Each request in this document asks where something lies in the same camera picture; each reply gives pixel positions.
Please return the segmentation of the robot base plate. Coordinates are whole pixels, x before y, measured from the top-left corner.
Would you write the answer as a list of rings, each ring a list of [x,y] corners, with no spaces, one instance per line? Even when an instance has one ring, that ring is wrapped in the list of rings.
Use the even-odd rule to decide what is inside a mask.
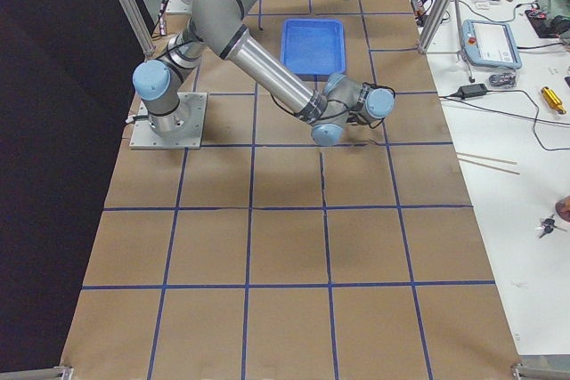
[[[207,110],[207,93],[179,92],[178,109],[164,117],[150,115],[140,101],[129,147],[132,150],[199,150]]]

